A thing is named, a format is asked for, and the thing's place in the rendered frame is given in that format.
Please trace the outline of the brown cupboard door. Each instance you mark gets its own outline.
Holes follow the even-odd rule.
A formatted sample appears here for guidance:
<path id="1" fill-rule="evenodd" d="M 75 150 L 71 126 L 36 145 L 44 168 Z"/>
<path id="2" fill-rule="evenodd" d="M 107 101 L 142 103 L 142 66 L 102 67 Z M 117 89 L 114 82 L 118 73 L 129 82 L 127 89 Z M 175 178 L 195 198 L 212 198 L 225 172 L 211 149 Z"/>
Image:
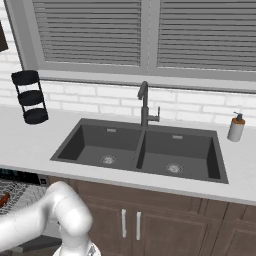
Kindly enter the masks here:
<path id="1" fill-rule="evenodd" d="M 92 196 L 82 196 L 93 216 L 89 232 L 102 256 L 132 256 L 132 220 L 129 205 Z M 121 210 L 126 209 L 126 238 L 122 237 Z"/>
<path id="2" fill-rule="evenodd" d="M 228 205 L 211 256 L 256 256 L 256 206 Z"/>
<path id="3" fill-rule="evenodd" d="M 133 241 L 134 256 L 203 256 L 211 224 L 186 214 L 139 210 L 141 238 Z"/>

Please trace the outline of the red object in dishwasher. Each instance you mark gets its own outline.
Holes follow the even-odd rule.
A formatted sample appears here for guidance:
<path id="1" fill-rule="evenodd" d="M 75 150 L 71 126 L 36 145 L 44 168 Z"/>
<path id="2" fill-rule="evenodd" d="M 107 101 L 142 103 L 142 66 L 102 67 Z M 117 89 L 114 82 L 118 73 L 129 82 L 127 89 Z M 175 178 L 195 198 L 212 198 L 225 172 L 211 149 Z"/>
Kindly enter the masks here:
<path id="1" fill-rule="evenodd" d="M 1 199 L 0 199 L 0 208 L 2 208 L 9 200 L 10 193 L 6 193 Z"/>

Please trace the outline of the dark grey tap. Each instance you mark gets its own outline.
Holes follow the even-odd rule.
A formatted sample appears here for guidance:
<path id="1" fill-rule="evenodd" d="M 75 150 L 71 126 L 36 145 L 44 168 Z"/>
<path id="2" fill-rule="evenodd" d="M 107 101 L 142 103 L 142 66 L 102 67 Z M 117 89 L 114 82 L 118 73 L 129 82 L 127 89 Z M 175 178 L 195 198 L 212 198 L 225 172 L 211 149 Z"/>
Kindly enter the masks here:
<path id="1" fill-rule="evenodd" d="M 141 108 L 141 126 L 147 127 L 149 121 L 160 121 L 160 114 L 156 116 L 149 114 L 149 107 L 148 107 L 148 82 L 143 81 L 140 89 L 138 91 L 137 97 L 139 100 L 143 101 L 143 105 Z"/>

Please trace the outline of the dark grey double sink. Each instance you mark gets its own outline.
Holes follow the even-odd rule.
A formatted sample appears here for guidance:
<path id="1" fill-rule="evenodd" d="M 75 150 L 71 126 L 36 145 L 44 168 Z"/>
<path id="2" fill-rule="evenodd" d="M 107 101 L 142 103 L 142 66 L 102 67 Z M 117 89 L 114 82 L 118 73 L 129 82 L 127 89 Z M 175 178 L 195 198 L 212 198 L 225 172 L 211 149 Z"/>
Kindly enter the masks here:
<path id="1" fill-rule="evenodd" d="M 82 118 L 53 161 L 226 184 L 217 133 Z"/>

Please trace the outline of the grey window with blinds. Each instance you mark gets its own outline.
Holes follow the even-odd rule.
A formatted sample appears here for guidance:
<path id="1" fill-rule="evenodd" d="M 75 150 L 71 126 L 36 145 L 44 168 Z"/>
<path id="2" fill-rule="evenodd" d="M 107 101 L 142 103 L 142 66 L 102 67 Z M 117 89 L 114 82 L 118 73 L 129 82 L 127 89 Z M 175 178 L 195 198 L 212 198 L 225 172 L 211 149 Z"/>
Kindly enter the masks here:
<path id="1" fill-rule="evenodd" d="M 41 79 L 256 94 L 256 0 L 3 0 Z"/>

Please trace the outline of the black three-tier stand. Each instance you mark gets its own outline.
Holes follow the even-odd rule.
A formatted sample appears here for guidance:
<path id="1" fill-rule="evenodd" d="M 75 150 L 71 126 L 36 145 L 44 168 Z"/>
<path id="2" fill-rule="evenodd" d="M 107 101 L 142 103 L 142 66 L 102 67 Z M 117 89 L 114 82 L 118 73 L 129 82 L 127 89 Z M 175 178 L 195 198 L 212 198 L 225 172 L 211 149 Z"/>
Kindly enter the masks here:
<path id="1" fill-rule="evenodd" d="M 11 74 L 11 79 L 17 91 L 18 102 L 22 107 L 23 119 L 29 125 L 43 123 L 49 119 L 45 100 L 36 70 L 24 70 Z M 38 84 L 37 90 L 21 92 L 19 86 Z"/>

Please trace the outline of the grey soap dispenser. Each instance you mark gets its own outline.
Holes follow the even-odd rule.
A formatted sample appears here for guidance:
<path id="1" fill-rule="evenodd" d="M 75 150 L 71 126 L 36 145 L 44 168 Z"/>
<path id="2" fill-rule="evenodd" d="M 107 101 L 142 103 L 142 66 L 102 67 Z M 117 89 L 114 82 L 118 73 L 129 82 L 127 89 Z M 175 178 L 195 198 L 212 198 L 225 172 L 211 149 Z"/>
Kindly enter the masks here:
<path id="1" fill-rule="evenodd" d="M 231 120 L 227 139 L 232 142 L 238 142 L 241 139 L 244 126 L 245 120 L 243 119 L 243 114 L 236 112 L 236 116 Z"/>

